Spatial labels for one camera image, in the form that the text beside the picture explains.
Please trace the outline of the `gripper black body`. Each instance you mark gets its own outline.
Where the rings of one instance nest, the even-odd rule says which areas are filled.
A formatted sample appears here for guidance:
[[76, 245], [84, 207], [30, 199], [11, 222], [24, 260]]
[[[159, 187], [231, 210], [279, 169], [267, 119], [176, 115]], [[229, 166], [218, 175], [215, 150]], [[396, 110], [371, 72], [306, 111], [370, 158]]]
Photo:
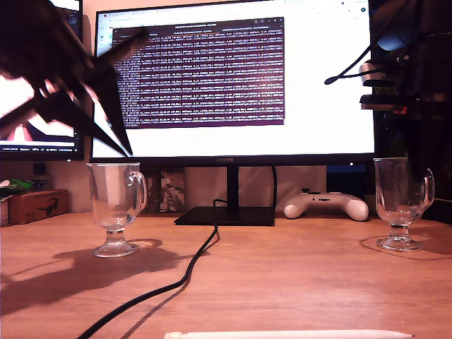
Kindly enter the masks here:
[[451, 106], [451, 34], [432, 33], [415, 40], [388, 61], [370, 60], [360, 68], [373, 93], [362, 109], [406, 112], [422, 105]]

